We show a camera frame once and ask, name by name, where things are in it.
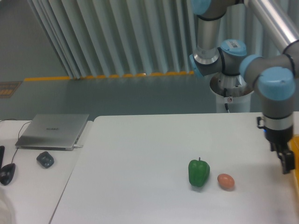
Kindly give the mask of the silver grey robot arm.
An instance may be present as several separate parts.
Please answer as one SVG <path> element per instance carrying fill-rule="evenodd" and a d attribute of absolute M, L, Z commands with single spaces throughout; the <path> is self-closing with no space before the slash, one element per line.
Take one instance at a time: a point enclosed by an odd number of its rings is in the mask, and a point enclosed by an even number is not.
<path fill-rule="evenodd" d="M 244 0 L 268 32 L 280 55 L 266 59 L 246 54 L 240 42 L 225 41 L 216 46 L 220 19 L 228 7 L 238 0 L 193 0 L 193 13 L 200 23 L 197 47 L 190 55 L 192 69 L 197 76 L 222 73 L 241 76 L 260 97 L 262 116 L 257 126 L 277 153 L 284 174 L 294 170 L 295 155 L 288 147 L 293 137 L 295 79 L 299 76 L 299 30 L 273 0 Z"/>

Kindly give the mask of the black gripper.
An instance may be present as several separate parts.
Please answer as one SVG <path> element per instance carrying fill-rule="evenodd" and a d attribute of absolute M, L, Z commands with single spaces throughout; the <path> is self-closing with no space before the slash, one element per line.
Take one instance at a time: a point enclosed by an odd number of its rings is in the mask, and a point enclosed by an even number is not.
<path fill-rule="evenodd" d="M 273 130 L 265 127 L 264 135 L 266 140 L 270 142 L 271 152 L 277 152 L 283 174 L 288 174 L 294 170 L 294 152 L 287 145 L 293 137 L 293 126 L 284 130 Z"/>

